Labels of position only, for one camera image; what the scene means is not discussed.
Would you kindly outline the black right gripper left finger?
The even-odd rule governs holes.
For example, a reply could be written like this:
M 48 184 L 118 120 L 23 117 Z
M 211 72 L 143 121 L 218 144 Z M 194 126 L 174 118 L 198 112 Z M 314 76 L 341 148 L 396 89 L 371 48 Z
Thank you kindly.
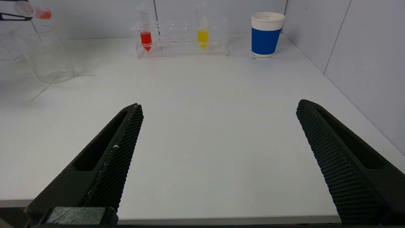
M 144 120 L 140 104 L 123 108 L 26 207 L 38 219 L 55 207 L 120 206 Z

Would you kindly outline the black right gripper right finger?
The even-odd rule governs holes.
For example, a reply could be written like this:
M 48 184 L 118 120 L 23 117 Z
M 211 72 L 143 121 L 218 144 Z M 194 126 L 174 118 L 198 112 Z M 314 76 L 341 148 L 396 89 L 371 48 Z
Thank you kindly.
M 296 110 L 343 224 L 404 225 L 405 175 L 326 109 Z

